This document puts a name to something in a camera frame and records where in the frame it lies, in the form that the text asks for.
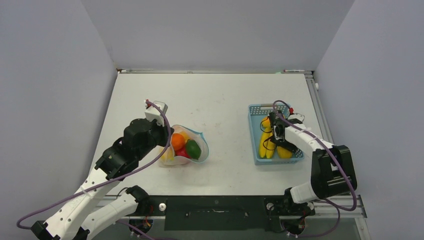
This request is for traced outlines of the yellow lemon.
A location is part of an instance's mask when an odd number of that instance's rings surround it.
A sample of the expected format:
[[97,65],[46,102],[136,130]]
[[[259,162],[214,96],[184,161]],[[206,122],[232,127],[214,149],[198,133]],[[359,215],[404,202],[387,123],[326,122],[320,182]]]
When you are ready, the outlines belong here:
[[175,153],[174,150],[172,148],[168,148],[165,153],[160,157],[160,160],[163,163],[168,163],[168,162],[172,162],[175,160]]

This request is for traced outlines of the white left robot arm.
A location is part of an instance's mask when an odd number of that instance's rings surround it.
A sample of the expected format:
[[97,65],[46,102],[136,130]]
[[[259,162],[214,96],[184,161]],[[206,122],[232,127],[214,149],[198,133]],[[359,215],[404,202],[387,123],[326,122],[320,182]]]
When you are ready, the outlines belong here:
[[39,240],[91,240],[120,218],[148,211],[148,193],[141,187],[128,187],[124,194],[94,210],[104,196],[134,172],[157,146],[168,148],[173,128],[163,117],[138,118],[130,122],[112,146],[95,163],[80,189],[61,200],[62,207],[46,220],[38,220],[31,232]]

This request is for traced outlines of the clear zip top bag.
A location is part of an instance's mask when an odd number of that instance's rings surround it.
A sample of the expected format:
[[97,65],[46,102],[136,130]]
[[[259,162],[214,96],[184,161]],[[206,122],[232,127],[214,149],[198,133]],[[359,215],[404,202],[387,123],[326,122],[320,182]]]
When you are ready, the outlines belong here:
[[202,132],[177,124],[172,129],[170,147],[159,159],[162,166],[200,164],[208,159],[209,146]]

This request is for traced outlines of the green pepper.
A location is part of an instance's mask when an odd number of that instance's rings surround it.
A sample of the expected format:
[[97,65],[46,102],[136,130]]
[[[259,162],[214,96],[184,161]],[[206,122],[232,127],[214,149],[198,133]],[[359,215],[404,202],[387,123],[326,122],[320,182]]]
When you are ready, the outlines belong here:
[[190,156],[190,159],[199,160],[202,150],[195,140],[189,139],[185,144],[185,149]]

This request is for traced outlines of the orange fruit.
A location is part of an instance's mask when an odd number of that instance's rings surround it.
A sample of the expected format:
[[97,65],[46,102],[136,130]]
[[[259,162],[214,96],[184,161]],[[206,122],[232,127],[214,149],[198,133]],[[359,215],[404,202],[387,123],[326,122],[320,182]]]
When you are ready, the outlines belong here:
[[182,149],[186,144],[185,137],[180,133],[173,133],[171,136],[171,146],[174,151]]

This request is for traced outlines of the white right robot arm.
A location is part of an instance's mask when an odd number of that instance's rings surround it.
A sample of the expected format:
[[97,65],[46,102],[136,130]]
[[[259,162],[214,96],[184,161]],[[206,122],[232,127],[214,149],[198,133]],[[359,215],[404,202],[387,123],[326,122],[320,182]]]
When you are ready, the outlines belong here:
[[287,213],[297,213],[307,202],[355,193],[357,179],[347,146],[321,139],[300,119],[285,119],[279,110],[270,112],[268,118],[272,143],[292,153],[301,151],[311,160],[310,179],[286,190],[288,196],[283,199],[282,207]]

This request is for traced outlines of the red apple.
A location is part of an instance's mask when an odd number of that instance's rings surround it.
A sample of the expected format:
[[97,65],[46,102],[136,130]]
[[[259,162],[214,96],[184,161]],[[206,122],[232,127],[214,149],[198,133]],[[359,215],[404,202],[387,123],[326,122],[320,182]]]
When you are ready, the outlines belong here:
[[185,147],[182,147],[179,150],[176,150],[175,151],[175,156],[184,157],[184,158],[187,158],[187,159],[190,158],[190,156],[188,155]]

